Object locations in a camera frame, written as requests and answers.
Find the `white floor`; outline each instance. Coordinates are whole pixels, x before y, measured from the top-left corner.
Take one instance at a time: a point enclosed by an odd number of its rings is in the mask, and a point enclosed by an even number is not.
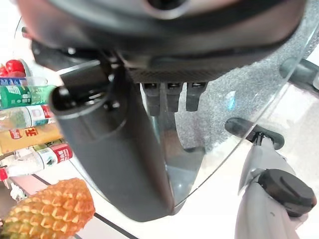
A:
[[[13,36],[19,14],[8,0],[0,8],[0,63],[13,56]],[[276,129],[286,138],[281,153],[288,158],[297,174],[312,186],[319,196],[319,100],[287,86],[284,96],[260,120],[261,125]],[[229,145],[237,142],[228,139]],[[237,196],[241,168],[251,144],[244,142],[228,161],[186,202],[180,213],[148,223],[136,223],[119,213],[112,205],[95,195],[98,213],[140,239],[234,238]],[[50,183],[72,176],[68,167],[57,165],[40,173]],[[302,239],[319,238],[319,206],[298,230]]]

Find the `black knob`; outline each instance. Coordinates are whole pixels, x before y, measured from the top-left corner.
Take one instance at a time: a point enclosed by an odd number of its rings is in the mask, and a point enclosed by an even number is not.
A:
[[[290,217],[300,217],[317,204],[314,191],[299,178],[283,170],[265,170],[258,183],[286,208]]]

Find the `red label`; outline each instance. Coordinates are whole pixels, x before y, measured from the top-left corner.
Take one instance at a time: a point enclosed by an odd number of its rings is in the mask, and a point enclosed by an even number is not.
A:
[[[67,143],[58,144],[50,147],[58,158],[58,163],[73,157],[71,147]]]
[[[27,137],[37,136],[38,131],[35,128],[27,128],[24,130]]]
[[[13,139],[22,138],[19,129],[14,129],[14,130],[10,129],[9,132],[10,132],[11,138],[13,138]]]
[[[43,112],[44,112],[44,116],[45,118],[52,118],[53,117],[53,113],[50,110],[50,107],[48,105],[41,105]]]

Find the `gray speckled surface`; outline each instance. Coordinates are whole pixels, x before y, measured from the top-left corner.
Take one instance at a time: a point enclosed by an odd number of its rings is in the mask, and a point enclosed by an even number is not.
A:
[[[278,51],[267,59],[234,69],[210,82],[201,96],[197,112],[185,111],[184,86],[180,96],[180,110],[175,115],[178,135],[185,148],[204,144],[206,150],[211,151],[216,143],[221,143],[230,136],[224,130],[224,123],[228,118],[242,117],[255,121],[260,116],[273,95],[287,81],[279,74],[281,63],[303,54],[309,36],[319,22],[318,11],[319,1],[309,1],[304,21],[294,36]],[[229,110],[232,94],[235,94],[235,107]]]

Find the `green bottle label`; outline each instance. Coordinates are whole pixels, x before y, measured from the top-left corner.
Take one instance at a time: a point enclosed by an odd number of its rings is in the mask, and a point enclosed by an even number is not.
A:
[[[2,106],[4,108],[31,105],[31,92],[28,87],[3,86],[3,92],[5,93],[5,96],[2,95]]]

